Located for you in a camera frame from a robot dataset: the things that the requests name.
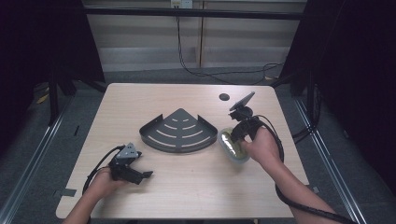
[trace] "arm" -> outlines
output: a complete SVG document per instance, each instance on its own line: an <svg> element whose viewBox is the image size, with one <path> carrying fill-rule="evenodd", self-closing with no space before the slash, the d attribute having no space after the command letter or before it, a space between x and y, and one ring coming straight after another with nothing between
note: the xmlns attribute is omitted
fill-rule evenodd
<svg viewBox="0 0 396 224"><path fill-rule="evenodd" d="M283 164L279 158L275 139L268 130L260 128L253 142L249 143L243 140L241 146L274 179L280 191L287 198L296 203L334 213L328 204L297 179L289 168ZM336 223L327 218L314 216L293 207L290 210L298 223Z"/></svg>
<svg viewBox="0 0 396 224"><path fill-rule="evenodd" d="M86 224L90 218L93 208L99 200L105 198L115 189L125 185L126 183L127 182L121 180L114 181L111 178L109 168L99 170L90 186L78 200L73 210L64 220L63 224Z"/></svg>

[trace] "metal rail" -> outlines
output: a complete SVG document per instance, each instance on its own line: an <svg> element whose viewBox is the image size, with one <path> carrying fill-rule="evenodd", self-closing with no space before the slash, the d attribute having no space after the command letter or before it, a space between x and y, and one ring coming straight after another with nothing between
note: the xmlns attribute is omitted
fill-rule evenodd
<svg viewBox="0 0 396 224"><path fill-rule="evenodd" d="M124 16L169 16L169 17L208 17L239 18L262 20L299 21L304 18L325 17L324 15L307 15L297 12L237 11L190 8L156 8L156 7L39 7L38 13L77 13L90 15L124 15Z"/></svg>
<svg viewBox="0 0 396 224"><path fill-rule="evenodd" d="M306 108L304 103L300 99L297 99L295 103L300 112L300 115L304 120L305 126L311 127L311 121L309 120L309 117L306 115ZM315 143L315 146L317 147L318 153L322 158L324 165L326 166L329 172L330 177L332 178L332 182L334 183L338 193L340 194L341 200L343 201L344 206L346 207L346 210L348 211L350 217L354 221L360 224L367 224L357 201L352 195L344 178L341 176L341 173L338 170L338 167L335 164L334 160L332 159L332 155L330 154L329 150L324 144L324 141L321 138L318 130L314 130L311 133L311 137Z"/></svg>
<svg viewBox="0 0 396 224"><path fill-rule="evenodd" d="M59 127L61 126L62 120L64 118L64 111L67 107L70 106L72 102L72 97L68 97L64 109L62 110L59 117L50 125L43 138L41 139L40 144L35 150L35 154L32 159L30 159L28 165L26 166L20 180L15 186L14 190L12 190L11 194L8 196L7 201L0 211L0 223L8 224L11 223L15 214L17 213L18 208L21 205L23 197L25 196L29 186L37 172L40 163L43 161L44 156L50 147L50 143L52 142L53 137L58 132Z"/></svg>

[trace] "wire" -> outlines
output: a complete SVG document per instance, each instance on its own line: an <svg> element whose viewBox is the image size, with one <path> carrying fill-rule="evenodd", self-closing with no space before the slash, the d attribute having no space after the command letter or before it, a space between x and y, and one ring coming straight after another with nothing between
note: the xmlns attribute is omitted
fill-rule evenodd
<svg viewBox="0 0 396 224"><path fill-rule="evenodd" d="M181 47L181 37L180 37L180 18L176 17L177 20L177 49L178 49L178 58L180 61L181 66L184 68L184 70L186 70L188 73L190 73L191 75L194 75L196 77L211 77L214 78L215 80L227 83L227 84L231 84L231 85L241 85L240 83L234 83L234 82L230 82L221 78L218 78L216 76L219 75L230 75L230 74L252 74L252 73L260 73L262 72L262 77L258 80L255 81L253 83L247 83L247 84L243 84L243 85L257 85L261 82L264 81L266 75L265 75L265 71L268 71L270 69L274 69L278 66L282 66L284 63L267 63L266 65L264 65L262 67L262 69L260 70L255 70L255 71L240 71L240 72L236 72L236 71L232 71L232 72L220 72L220 73L212 73L212 74L207 74L207 73L201 73L201 72L193 72L191 71L186 64L184 63L184 59L183 59L183 53L182 53L182 47Z"/></svg>
<svg viewBox="0 0 396 224"><path fill-rule="evenodd" d="M113 149L111 149L109 152L107 152L107 154L99 161L99 163L95 166L95 168L93 168L92 172L87 176L87 180L85 181L84 184L84 188L82 188L82 194L85 193L85 190L87 190L88 186L91 184L91 181L93 179L93 177L96 175L96 173L99 170L99 166L103 163L103 161L111 154L113 153L115 150L122 150L123 148L125 148L125 146L120 146L120 147L115 147Z"/></svg>
<svg viewBox="0 0 396 224"><path fill-rule="evenodd" d="M302 129L298 133L292 135L292 138L299 138L294 142L294 144L300 143L304 140L309 134L311 134L317 127L320 119L320 112L321 112L321 104L322 104L322 96L320 91L318 90L318 86L316 86L316 103L315 103L315 114L313 117L312 122L308 125L308 127Z"/></svg>
<svg viewBox="0 0 396 224"><path fill-rule="evenodd" d="M268 118L266 118L263 115L257 115L255 117L264 118L270 124L270 125L267 125L263 121L259 120L261 125L264 126L270 132L270 134L274 137L274 139L276 140L277 148L279 150L279 158L281 159L282 162L284 162L284 160L285 160L285 152L284 152L284 149L283 149L283 146L282 146L282 142L280 141L279 136L276 133L274 125L271 123L271 121ZM310 207L310 206L306 206L306 205L303 205L303 204L300 204L300 203L296 203L296 202L288 199L282 193L282 191L279 189L279 187L277 185L276 185L276 195L278 196L280 201L282 201L283 203L287 204L288 206L291 206L291 207L294 207L296 209L299 209L301 211L313 214L315 216L325 217L327 219L334 220L334 221L337 221L337 222L340 222L340 223L357 224L356 222L354 222L354 221L352 221L352 220L350 220L350 219L348 219L346 217L343 217L343 216L340 216L340 215L337 215L337 214L334 214L334 213L326 212L326 211L323 211L323 210L320 210L320 209L316 209L316 208L313 208L313 207Z"/></svg>

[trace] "wall outlet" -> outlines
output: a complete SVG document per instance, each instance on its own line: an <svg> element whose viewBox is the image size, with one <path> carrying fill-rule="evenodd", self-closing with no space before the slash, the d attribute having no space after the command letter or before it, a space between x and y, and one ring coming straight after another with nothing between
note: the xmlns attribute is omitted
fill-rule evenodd
<svg viewBox="0 0 396 224"><path fill-rule="evenodd" d="M181 0L182 8L192 8L192 0Z"/></svg>
<svg viewBox="0 0 396 224"><path fill-rule="evenodd" d="M171 8L181 8L181 0L171 0Z"/></svg>

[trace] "black cable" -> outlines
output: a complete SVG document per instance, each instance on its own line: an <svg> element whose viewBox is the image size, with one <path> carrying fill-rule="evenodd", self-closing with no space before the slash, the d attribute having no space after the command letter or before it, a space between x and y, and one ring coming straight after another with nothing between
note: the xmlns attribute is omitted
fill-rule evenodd
<svg viewBox="0 0 396 224"><path fill-rule="evenodd" d="M302 72L305 72L306 70L307 70L307 69L304 68L304 67L303 67L303 68L300 68L300 69L298 69L297 71L294 71L294 72L292 72L291 74L289 74L289 75L287 75L287 76L282 76L282 77L280 77L277 81L271 83L269 86L275 89L276 87L278 87L278 86L280 86L280 85L282 85L282 84L285 84L285 83L287 83L287 82L290 82L290 80L291 80L293 77L296 77L296 76L300 75Z"/></svg>
<svg viewBox="0 0 396 224"><path fill-rule="evenodd" d="M109 152L107 152L107 154L98 162L98 164L95 166L95 168L93 168L92 172L87 176L87 180L85 181L84 187L82 188L82 194L85 193L85 191L87 190L87 188L90 186L91 181L93 179L93 177L96 175L96 173L104 168L99 168L99 166L103 163L103 161L111 154L113 153L115 150L122 150L123 148L125 148L125 146L119 146L119 147L115 147L113 149L111 149ZM91 216L87 221L87 224L91 223Z"/></svg>
<svg viewBox="0 0 396 224"><path fill-rule="evenodd" d="M270 124L270 125L267 125L263 121L259 120L261 122L261 125L264 126L270 132L270 134L274 137L274 139L276 140L277 148L278 148L278 151L279 151L279 158L281 159L282 162L284 162L285 152L284 152L282 143L281 143L281 141L279 139L279 136L276 134L276 130L274 128L274 125L272 125L271 121L269 119L267 119L265 116L257 115L255 117L265 118L268 121L268 123ZM330 219L330 220L333 220L333 221L337 221L337 222L340 222L340 223L344 223L344 224L357 224L356 222L354 222L354 221L352 221L352 220L350 220L350 219L348 219L346 217L343 217L343 216L340 216L340 215L337 215L337 214L334 214L334 213L326 212L326 211L323 211L323 210L320 210L320 209L316 209L316 208L313 208L313 207L310 207L310 206L306 206L306 205L303 205L303 204L300 204L300 203L296 203L296 202L288 199L282 193L282 191L279 189L279 187L277 185L276 185L276 195L278 196L280 201L282 201L283 203L287 204L290 207L293 207L293 208L296 208L298 210L304 211L306 213L310 213L312 215L319 216L319 217L325 217L327 219Z"/></svg>
<svg viewBox="0 0 396 224"><path fill-rule="evenodd" d="M283 65L284 63L267 63L266 65L264 65L262 67L262 69L260 70L255 70L255 71L240 71L240 72L236 72L236 71L232 71L232 72L220 72L220 73L213 73L213 74L207 74L207 73L201 73L201 72L193 72L191 71L186 64L184 63L184 59L183 59L183 53L182 53L182 47L181 47L181 37L180 37L180 18L176 17L177 19L177 49L178 49L178 58L180 61L181 66L183 67L184 70L186 70L188 73L190 73L191 75L194 75L196 77L212 77L215 80L227 83L227 84L231 84L231 85L241 85L240 83L233 83L230 81L226 81L224 79L218 78L216 76L219 75L229 75L229 74L252 74L252 73L260 73L262 72L262 77L260 78L260 80L255 81L253 83L247 83L247 84L243 84L243 85L257 85L259 83L261 83L262 81L264 81L265 79L265 71L268 71L270 69L276 68L278 66Z"/></svg>
<svg viewBox="0 0 396 224"><path fill-rule="evenodd" d="M309 134L311 134L317 127L320 119L321 112L321 104L322 104L322 96L318 87L316 87L316 103L315 103L315 114L313 120L308 124L308 127L302 129L298 133L292 135L292 138L300 138L294 142L294 144L300 143L304 140Z"/></svg>

